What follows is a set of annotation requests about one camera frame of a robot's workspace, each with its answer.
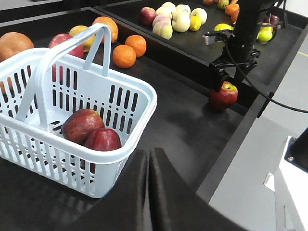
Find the yellow lemon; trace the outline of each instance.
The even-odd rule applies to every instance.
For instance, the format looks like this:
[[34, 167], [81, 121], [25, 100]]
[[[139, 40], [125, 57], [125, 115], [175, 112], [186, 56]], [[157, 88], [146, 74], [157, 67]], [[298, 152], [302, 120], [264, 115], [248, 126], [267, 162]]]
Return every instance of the yellow lemon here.
[[201, 18], [199, 16], [191, 15], [191, 24], [189, 29], [191, 31], [197, 31], [200, 29], [201, 26]]
[[[79, 34], [80, 32], [86, 30], [88, 27], [83, 25], [78, 25], [73, 27], [68, 34], [71, 36], [75, 36], [76, 34]], [[88, 40], [84, 41], [81, 45], [83, 47], [84, 52], [89, 52], [93, 42], [94, 42], [95, 36], [91, 36]]]
[[220, 30], [233, 30], [233, 27], [230, 26], [229, 24], [226, 23], [219, 23], [216, 25], [214, 28], [215, 31], [220, 31]]

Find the white plastic basket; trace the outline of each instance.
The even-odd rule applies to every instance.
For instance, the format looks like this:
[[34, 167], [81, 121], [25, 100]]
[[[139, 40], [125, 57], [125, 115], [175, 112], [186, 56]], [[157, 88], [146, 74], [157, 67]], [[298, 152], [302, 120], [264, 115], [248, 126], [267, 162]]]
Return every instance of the white plastic basket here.
[[[68, 54], [94, 34], [86, 60]], [[103, 36], [101, 66], [93, 59]], [[103, 197], [136, 148], [157, 102], [148, 83], [109, 68], [110, 48], [109, 28], [94, 24], [52, 49], [30, 49], [0, 63], [6, 90], [0, 93], [0, 157], [90, 197]], [[64, 139], [61, 124], [81, 108], [96, 110], [106, 127], [119, 134], [122, 148], [99, 152]]]

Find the apple in basket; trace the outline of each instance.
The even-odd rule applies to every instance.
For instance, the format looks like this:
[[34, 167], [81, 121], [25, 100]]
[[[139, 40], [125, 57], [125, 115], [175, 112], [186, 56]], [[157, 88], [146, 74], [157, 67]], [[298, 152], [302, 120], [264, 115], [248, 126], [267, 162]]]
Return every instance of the apple in basket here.
[[92, 131], [105, 128], [105, 124], [93, 109], [75, 111], [61, 126], [65, 139], [83, 145]]
[[[53, 48], [57, 45], [59, 45], [60, 43], [63, 43], [64, 41], [72, 38], [73, 36], [66, 34], [66, 33], [61, 33], [56, 35], [55, 37], [53, 37], [48, 45], [48, 48]], [[69, 54], [79, 57], [79, 58], [83, 58], [84, 56], [84, 51], [83, 51], [83, 47], [81, 45], [77, 46], [75, 49], [71, 50], [69, 52]], [[62, 69], [60, 68], [60, 82], [62, 82], [63, 79], [63, 73], [62, 73]], [[56, 82], [56, 66], [52, 65], [52, 81]]]
[[[111, 128], [98, 128], [91, 132], [84, 146], [96, 151], [112, 151], [122, 147], [121, 140], [116, 131]], [[90, 163], [90, 172], [95, 173], [95, 164]]]
[[224, 81], [219, 91], [210, 90], [209, 106], [216, 111], [223, 111], [237, 101], [238, 90], [233, 84]]

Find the yellow pear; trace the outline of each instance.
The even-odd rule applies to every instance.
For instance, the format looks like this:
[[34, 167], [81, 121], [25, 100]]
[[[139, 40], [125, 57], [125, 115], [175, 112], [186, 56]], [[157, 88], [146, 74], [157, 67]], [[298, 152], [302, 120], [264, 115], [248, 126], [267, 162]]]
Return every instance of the yellow pear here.
[[[68, 34], [71, 35], [71, 36], [75, 36], [77, 34], [79, 34], [80, 32], [86, 30], [88, 27], [87, 26], [83, 26], [83, 25], [78, 25], [78, 26], [75, 26], [73, 27], [69, 32]], [[84, 52], [89, 52], [93, 42], [95, 40], [95, 36], [91, 36], [88, 40], [84, 41], [81, 46], [83, 47], [83, 51]]]

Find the black display shelf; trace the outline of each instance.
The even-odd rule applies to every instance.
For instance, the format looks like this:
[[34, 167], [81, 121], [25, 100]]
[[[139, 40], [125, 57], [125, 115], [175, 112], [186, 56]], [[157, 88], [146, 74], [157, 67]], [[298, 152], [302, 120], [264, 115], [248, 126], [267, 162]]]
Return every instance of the black display shelf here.
[[[144, 26], [139, 22], [139, 11], [144, 6], [149, 6], [157, 9], [165, 1], [158, 0], [141, 0], [141, 1], [123, 1], [121, 4], [107, 4], [96, 7], [96, 9], [101, 10], [104, 13], [110, 14], [118, 20], [129, 23], [130, 25], [138, 28], [140, 31], [149, 34], [150, 36], [159, 38], [157, 35], [152, 33], [151, 26]], [[205, 45], [202, 35], [206, 32], [213, 32], [215, 25], [218, 23], [231, 24], [231, 18], [227, 16], [224, 11], [217, 9], [216, 4], [211, 6], [205, 6], [202, 1], [173, 1], [175, 5], [177, 4], [187, 4], [190, 6], [191, 10], [195, 8], [203, 8], [207, 12], [207, 21], [201, 26], [198, 31], [192, 32], [187, 31], [184, 33], [174, 32], [170, 40], [161, 38], [161, 41], [166, 45], [174, 47], [175, 50], [179, 50], [185, 55], [189, 56], [191, 59], [195, 59], [204, 65], [208, 65], [210, 62], [214, 61], [217, 57], [221, 55], [223, 43], [215, 43], [212, 45]], [[283, 11], [280, 8], [273, 7], [268, 13], [273, 13], [278, 15], [281, 19], [283, 18]], [[273, 41], [268, 44], [255, 43], [255, 48], [261, 52], [261, 56], [256, 59], [258, 65], [253, 69], [249, 76], [250, 79], [264, 91], [275, 91], [278, 84], [282, 80], [284, 73], [276, 73], [280, 70], [282, 65], [289, 65], [295, 56], [295, 52], [298, 50], [299, 45], [303, 41], [301, 36], [307, 34], [307, 24], [308, 19], [304, 16], [298, 15], [293, 12], [287, 11], [288, 24], [286, 28], [281, 28], [278, 30], [276, 37]], [[166, 59], [160, 62], [164, 64], [167, 62]], [[209, 73], [206, 70], [199, 73], [197, 79], [192, 78], [194, 81], [207, 86], [207, 80], [205, 78], [210, 78]], [[252, 100], [256, 98], [253, 89], [243, 90], [244, 95], [252, 96]], [[249, 106], [252, 101], [248, 100], [249, 103], [244, 103], [245, 106]]]

